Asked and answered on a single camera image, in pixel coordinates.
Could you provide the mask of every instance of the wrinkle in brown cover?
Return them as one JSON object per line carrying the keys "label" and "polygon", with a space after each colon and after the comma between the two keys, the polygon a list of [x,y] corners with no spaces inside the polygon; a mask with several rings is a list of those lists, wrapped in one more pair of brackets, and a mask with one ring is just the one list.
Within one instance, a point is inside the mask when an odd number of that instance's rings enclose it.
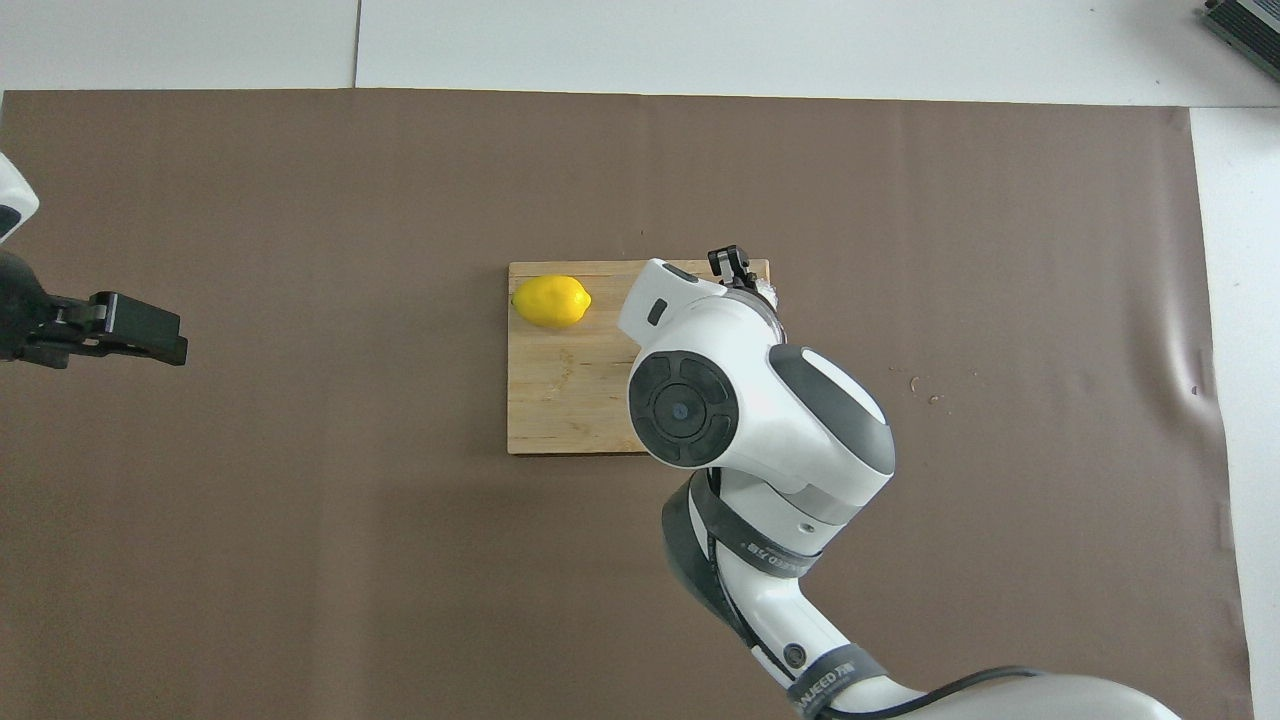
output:
{"label": "wrinkle in brown cover", "polygon": [[837,626],[1248,715],[1185,110],[9,92],[0,147],[5,250],[191,338],[0,368],[0,716],[788,717],[667,574],[681,473],[503,446],[508,263],[731,242],[895,428]]}

